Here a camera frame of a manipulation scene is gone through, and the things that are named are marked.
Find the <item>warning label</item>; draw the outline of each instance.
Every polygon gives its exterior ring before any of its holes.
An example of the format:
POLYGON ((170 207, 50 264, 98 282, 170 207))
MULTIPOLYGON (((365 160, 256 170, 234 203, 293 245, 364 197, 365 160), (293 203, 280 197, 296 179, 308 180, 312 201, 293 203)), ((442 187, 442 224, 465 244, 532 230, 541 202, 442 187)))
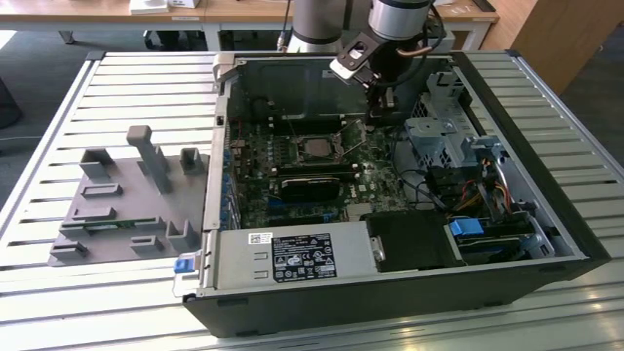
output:
POLYGON ((338 276, 328 233, 273 238, 272 243, 277 283, 338 276))

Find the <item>aluminum extrusion table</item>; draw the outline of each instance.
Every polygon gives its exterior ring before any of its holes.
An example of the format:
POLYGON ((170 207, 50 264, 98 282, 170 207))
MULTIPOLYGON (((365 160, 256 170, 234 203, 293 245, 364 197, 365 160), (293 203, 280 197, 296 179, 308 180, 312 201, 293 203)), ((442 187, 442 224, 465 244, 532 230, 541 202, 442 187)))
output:
MULTIPOLYGON (((113 158, 137 156, 125 145, 125 130, 132 124, 149 124, 152 141, 165 154, 190 146, 209 151, 213 54, 108 53, 84 63, 0 213, 0 348, 526 351, 621 347, 622 169, 521 58, 496 52, 468 55, 600 237, 610 263, 574 281, 545 286, 509 306, 217 339, 172 294, 174 259, 64 268, 45 265, 81 177, 77 162, 84 148, 108 147, 113 158)), ((481 123, 493 131, 485 120, 481 123)))

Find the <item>robotic arm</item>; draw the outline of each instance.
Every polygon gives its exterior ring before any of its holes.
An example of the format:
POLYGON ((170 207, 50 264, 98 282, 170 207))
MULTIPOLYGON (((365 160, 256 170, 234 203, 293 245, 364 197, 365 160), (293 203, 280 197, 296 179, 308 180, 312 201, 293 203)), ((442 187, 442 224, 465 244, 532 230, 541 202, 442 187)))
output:
POLYGON ((329 67, 345 83, 362 85, 365 120, 374 124, 393 110, 393 88, 420 71, 442 38, 433 0, 298 0, 288 52, 338 51, 329 67), (364 15, 368 8, 368 25, 340 50, 341 30, 353 27, 353 14, 364 15), (436 20, 429 20, 429 11, 436 20), (429 36, 436 37, 432 45, 429 36), (417 56, 422 59, 413 64, 417 56))
POLYGON ((382 122, 394 109, 393 88, 424 66, 428 52, 441 43, 444 25, 433 0, 373 0, 368 28, 329 64, 346 83, 357 81, 368 100, 366 124, 382 122), (437 18, 436 41, 429 45, 429 11, 437 18), (413 58, 421 56, 416 65, 413 58))

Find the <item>black cable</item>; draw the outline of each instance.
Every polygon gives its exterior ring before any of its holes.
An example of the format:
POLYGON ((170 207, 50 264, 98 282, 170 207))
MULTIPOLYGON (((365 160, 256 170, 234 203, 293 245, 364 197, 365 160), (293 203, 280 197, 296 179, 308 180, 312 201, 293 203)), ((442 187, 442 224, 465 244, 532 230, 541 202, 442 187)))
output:
POLYGON ((288 23, 288 11, 290 11, 290 0, 285 5, 285 14, 284 14, 284 26, 281 27, 281 33, 285 33, 285 24, 288 23))
POLYGON ((389 163, 392 164, 392 169, 394 171, 394 173, 397 174, 397 177, 400 178, 400 180, 402 181, 402 184, 409 186, 414 191, 416 193, 420 193, 421 195, 424 195, 429 200, 430 202, 433 203, 433 205, 441 209, 442 211, 446 211, 448 210, 448 207, 446 205, 441 202, 441 200, 433 195, 430 194, 429 192, 425 192, 422 189, 418 188, 418 186, 413 185, 404 177, 402 177, 402 174, 406 173, 408 171, 416 171, 418 172, 418 170, 402 170, 401 172, 398 172, 397 170, 397 166, 394 165, 393 163, 393 156, 396 154, 396 149, 397 149, 397 144, 398 144, 398 135, 401 133, 401 126, 397 126, 396 128, 396 132, 393 133, 393 145, 392 145, 392 149, 389 150, 389 152, 392 153, 390 154, 390 158, 389 158, 389 163))
POLYGON ((406 172, 417 173, 418 176, 424 176, 426 174, 426 172, 424 170, 409 169, 409 170, 402 170, 401 173, 398 173, 398 175, 402 176, 406 172))
POLYGON ((444 22, 441 21, 441 16, 440 16, 440 13, 437 11, 437 8, 434 6, 432 6, 430 11, 433 12, 433 16, 436 16, 437 25, 440 26, 440 34, 437 35, 437 38, 436 38, 436 41, 434 41, 433 45, 430 45, 430 48, 432 48, 432 51, 433 51, 433 50, 436 50, 436 48, 441 44, 441 40, 444 39, 445 30, 444 30, 444 22))
MULTIPOLYGON (((421 181, 420 183, 416 184, 416 188, 420 189, 420 186, 425 183, 425 181, 421 181)), ((420 204, 420 199, 418 199, 418 192, 416 192, 416 203, 414 203, 414 207, 418 206, 420 204)))
MULTIPOLYGON (((440 34, 437 35, 434 43, 430 45, 430 47, 432 47, 430 50, 433 51, 440 46, 441 40, 444 39, 444 22, 441 21, 441 16, 440 16, 440 13, 438 13, 436 7, 433 6, 433 2, 430 2, 430 11, 433 12, 433 16, 436 17, 437 24, 440 26, 440 34)), ((422 38, 424 45, 428 46, 429 43, 428 43, 428 36, 426 36, 426 24, 422 26, 422 35, 424 35, 424 38, 422 38)), ((422 67, 425 65, 425 60, 426 60, 426 54, 420 56, 418 64, 413 68, 410 68, 402 74, 402 76, 400 76, 393 82, 385 82, 385 83, 378 82, 376 84, 376 86, 380 87, 380 88, 393 88, 393 87, 398 86, 400 84, 405 83, 408 80, 410 80, 416 76, 416 74, 422 69, 422 67)))

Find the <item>wooden desk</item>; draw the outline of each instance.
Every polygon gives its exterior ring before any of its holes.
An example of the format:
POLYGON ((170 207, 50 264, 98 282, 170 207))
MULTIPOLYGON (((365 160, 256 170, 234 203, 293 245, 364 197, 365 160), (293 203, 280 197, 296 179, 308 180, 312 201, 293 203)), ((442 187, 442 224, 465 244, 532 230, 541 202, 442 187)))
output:
MULTIPOLYGON (((202 30, 208 49, 217 51, 218 31, 278 30, 285 13, 285 2, 274 0, 202 0, 194 9, 174 7, 169 13, 148 15, 130 15, 128 3, 129 0, 0 0, 0 29, 202 30)), ((481 12, 472 0, 456 0, 438 10, 448 29, 462 40, 462 48, 476 50, 498 19, 496 13, 481 12)))
MULTIPOLYGON (((285 4, 285 1, 209 0, 204 31, 210 50, 218 47, 218 31, 281 29, 285 4)), ((458 38, 458 48, 477 50, 490 24, 498 20, 496 12, 482 12, 472 0, 456 0, 453 4, 438 6, 437 9, 448 29, 458 38)), ((292 13, 290 9, 288 21, 292 20, 292 13)))
POLYGON ((178 17, 201 22, 206 0, 196 8, 169 8, 168 13, 129 14, 129 0, 0 0, 1 22, 162 23, 178 17))
POLYGON ((58 31, 66 44, 72 31, 200 31, 206 0, 193 9, 129 14, 129 0, 0 0, 0 29, 58 31))
POLYGON ((561 94, 624 18, 622 0, 489 0, 500 15, 484 49, 520 52, 561 94))

